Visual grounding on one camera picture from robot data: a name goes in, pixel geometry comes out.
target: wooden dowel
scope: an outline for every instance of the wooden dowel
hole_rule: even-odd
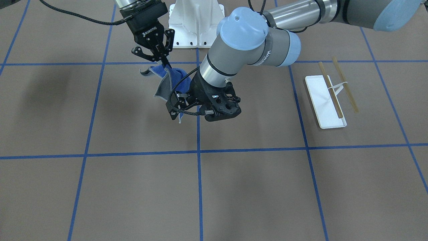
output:
[[[320,70],[324,77],[324,81],[325,81],[325,84],[327,85],[327,88],[330,88],[331,84],[330,84],[330,81],[328,80],[327,72],[325,72],[324,65],[322,64],[322,62],[319,62],[318,65],[320,66]],[[336,97],[336,94],[334,93],[333,88],[328,89],[328,92],[330,93],[331,100],[333,101],[334,108],[336,109],[337,117],[339,117],[339,119],[342,119],[343,113],[342,113],[342,110],[340,109],[339,102],[337,101],[337,97]]]
[[[346,82],[345,75],[342,72],[342,69],[340,68],[339,62],[337,61],[336,57],[333,57],[333,63],[336,67],[337,72],[339,73],[339,77],[342,82]],[[348,96],[349,101],[351,102],[352,108],[354,109],[355,113],[358,113],[360,110],[358,109],[357,103],[355,102],[354,96],[351,93],[351,90],[349,89],[348,83],[343,84],[343,88],[346,91],[346,95]]]

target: white plastic tray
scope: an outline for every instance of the white plastic tray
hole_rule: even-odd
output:
[[[333,100],[330,97],[330,93],[328,92],[323,76],[307,76],[305,81],[320,128],[330,129],[345,127],[347,125],[345,115],[343,115],[342,119],[337,116]]]

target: light blue cap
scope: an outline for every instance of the light blue cap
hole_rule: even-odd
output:
[[[217,35],[229,47],[237,50],[253,50],[265,42],[269,27],[259,13],[239,7],[223,18],[217,26]]]
[[[416,13],[421,0],[392,0],[374,23],[375,31],[393,32],[403,27]]]
[[[296,62],[297,58],[300,55],[300,51],[302,50],[302,43],[300,42],[299,36],[297,34],[292,33],[288,30],[288,35],[290,36],[290,46],[288,48],[287,56],[284,59],[284,62],[277,67],[289,66],[292,63]]]

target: gray floor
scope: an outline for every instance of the gray floor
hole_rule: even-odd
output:
[[[120,19],[112,1],[49,2]],[[243,113],[214,123],[169,119],[126,25],[36,0],[0,22],[0,240],[428,240],[424,8],[394,33],[310,27],[290,68],[244,67]],[[171,61],[191,71],[206,53]],[[304,78],[324,61],[338,83],[332,56],[360,113],[340,95],[348,126],[321,130]]]

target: blue cloth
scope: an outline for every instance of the blue cloth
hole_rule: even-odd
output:
[[[186,71],[180,68],[171,68],[168,65],[163,68],[162,65],[150,66],[150,68],[140,73],[143,76],[150,76],[155,74],[161,78],[159,87],[155,93],[155,97],[159,97],[165,101],[168,101],[169,95],[171,94],[172,88],[187,75]],[[186,93],[190,88],[190,77],[187,77],[183,82],[175,89],[181,93]],[[178,120],[181,123],[183,113],[180,113]]]

